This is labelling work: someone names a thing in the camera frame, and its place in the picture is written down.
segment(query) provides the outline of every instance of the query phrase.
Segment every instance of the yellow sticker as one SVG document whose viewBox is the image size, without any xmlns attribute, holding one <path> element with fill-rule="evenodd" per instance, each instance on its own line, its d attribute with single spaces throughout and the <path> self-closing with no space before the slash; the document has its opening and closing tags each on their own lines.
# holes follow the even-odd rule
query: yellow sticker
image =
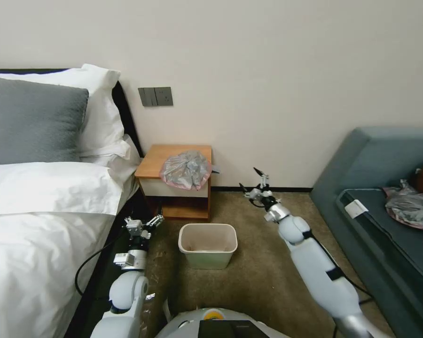
<svg viewBox="0 0 423 338">
<path fill-rule="evenodd" d="M 218 312 L 216 310 L 212 310 L 210 312 L 207 312 L 204 315 L 204 320 L 207 320 L 207 319 L 220 319 L 220 320 L 223 320 L 224 319 L 224 315 L 221 312 Z"/>
</svg>

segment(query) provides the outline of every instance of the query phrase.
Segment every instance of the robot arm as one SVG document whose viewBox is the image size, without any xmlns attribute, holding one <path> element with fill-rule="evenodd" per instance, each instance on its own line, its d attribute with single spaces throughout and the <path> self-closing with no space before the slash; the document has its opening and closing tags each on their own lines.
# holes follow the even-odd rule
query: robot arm
<svg viewBox="0 0 423 338">
<path fill-rule="evenodd" d="M 146 224 L 127 218 L 126 228 L 130 234 L 127 253 L 117 253 L 114 263 L 124 272 L 111 285 L 111 309 L 103 314 L 94 327 L 93 338 L 138 338 L 140 315 L 146 298 L 149 282 L 144 276 L 146 255 L 152 231 L 163 222 L 161 215 Z"/>
<path fill-rule="evenodd" d="M 269 191 L 268 176 L 256 171 L 262 176 L 262 183 L 250 192 L 240 184 L 245 197 L 255 206 L 265 208 L 266 221 L 279 224 L 279 236 L 289 248 L 293 263 L 313 299 L 332 316 L 345 337 L 386 337 L 363 315 L 355 288 L 315 239 L 307 222 L 291 215 Z"/>
</svg>

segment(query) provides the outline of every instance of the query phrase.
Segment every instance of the floor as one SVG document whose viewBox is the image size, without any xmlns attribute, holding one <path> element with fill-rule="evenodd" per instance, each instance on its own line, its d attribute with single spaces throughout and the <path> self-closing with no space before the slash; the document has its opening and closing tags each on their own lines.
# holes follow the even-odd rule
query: floor
<svg viewBox="0 0 423 338">
<path fill-rule="evenodd" d="M 275 196 L 292 214 L 310 224 L 343 271 L 362 285 L 308 194 Z M 253 207 L 237 192 L 213 192 L 211 200 L 211 223 L 232 225 L 238 249 L 224 270 L 190 269 L 177 245 L 179 230 L 187 222 L 165 221 L 150 244 L 146 276 L 149 294 L 155 296 L 144 306 L 144 336 L 154 337 L 166 324 L 161 309 L 168 298 L 173 314 L 223 307 L 244 312 L 292 338 L 332 337 L 332 319 L 309 295 L 276 225 L 265 222 L 263 210 Z M 394 336 L 375 303 L 363 305 L 362 309 L 378 328 Z"/>
</svg>

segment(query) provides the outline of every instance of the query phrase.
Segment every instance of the nightstand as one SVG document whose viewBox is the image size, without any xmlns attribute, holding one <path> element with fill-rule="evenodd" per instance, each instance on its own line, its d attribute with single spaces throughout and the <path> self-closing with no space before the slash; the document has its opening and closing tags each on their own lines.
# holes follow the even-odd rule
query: nightstand
<svg viewBox="0 0 423 338">
<path fill-rule="evenodd" d="M 187 150 L 200 151 L 212 162 L 211 146 L 153 145 L 135 172 L 149 207 L 155 213 L 161 204 L 165 218 L 210 218 L 211 179 L 200 190 L 184 190 L 163 182 L 160 169 L 169 156 Z"/>
</svg>

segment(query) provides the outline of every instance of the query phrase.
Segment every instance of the black headboard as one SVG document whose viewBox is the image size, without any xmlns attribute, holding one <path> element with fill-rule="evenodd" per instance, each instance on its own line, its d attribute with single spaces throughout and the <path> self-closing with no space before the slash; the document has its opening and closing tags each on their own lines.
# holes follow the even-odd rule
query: black headboard
<svg viewBox="0 0 423 338">
<path fill-rule="evenodd" d="M 56 73 L 66 69 L 0 69 L 0 73 L 11 73 L 11 74 L 47 74 L 47 73 Z M 122 124 L 124 125 L 124 132 L 130 136 L 133 143 L 135 143 L 136 149 L 140 157 L 143 156 L 140 141 L 138 140 L 138 134 L 136 133 L 135 123 L 133 122 L 132 113 L 130 112 L 130 107 L 128 106 L 127 98 L 125 97 L 124 90 L 119 82 L 116 83 L 116 86 L 113 88 L 111 93 L 113 96 L 113 101 L 116 104 L 116 107 L 119 109 L 119 114 L 121 116 Z"/>
</svg>

